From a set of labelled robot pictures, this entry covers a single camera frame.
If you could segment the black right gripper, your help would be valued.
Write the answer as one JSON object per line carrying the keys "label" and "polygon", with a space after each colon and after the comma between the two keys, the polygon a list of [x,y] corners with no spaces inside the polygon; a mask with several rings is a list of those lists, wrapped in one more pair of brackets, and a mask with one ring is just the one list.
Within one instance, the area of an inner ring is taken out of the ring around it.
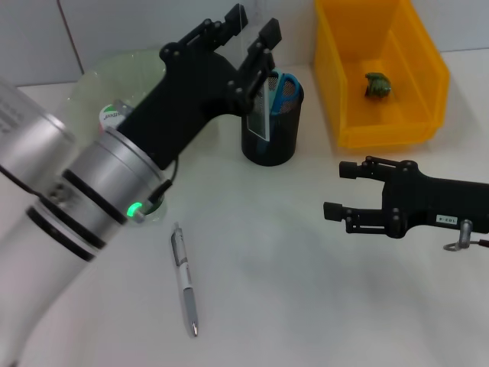
{"label": "black right gripper", "polygon": [[400,239],[415,226],[460,229],[468,219],[476,233],[488,233],[488,185],[429,177],[412,161],[367,156],[357,164],[339,163],[339,176],[384,181],[382,209],[356,209],[323,203],[324,218],[345,222],[349,234],[388,235]]}

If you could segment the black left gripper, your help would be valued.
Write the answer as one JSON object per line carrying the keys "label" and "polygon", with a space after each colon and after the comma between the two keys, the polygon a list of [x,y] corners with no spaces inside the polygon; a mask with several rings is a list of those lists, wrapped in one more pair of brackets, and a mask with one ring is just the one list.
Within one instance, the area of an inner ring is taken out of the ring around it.
{"label": "black left gripper", "polygon": [[248,25],[236,4],[224,21],[205,19],[177,42],[161,48],[167,71],[117,131],[166,169],[206,124],[220,115],[242,116],[275,67],[272,50],[281,42],[280,24],[270,19],[235,69],[214,52]]}

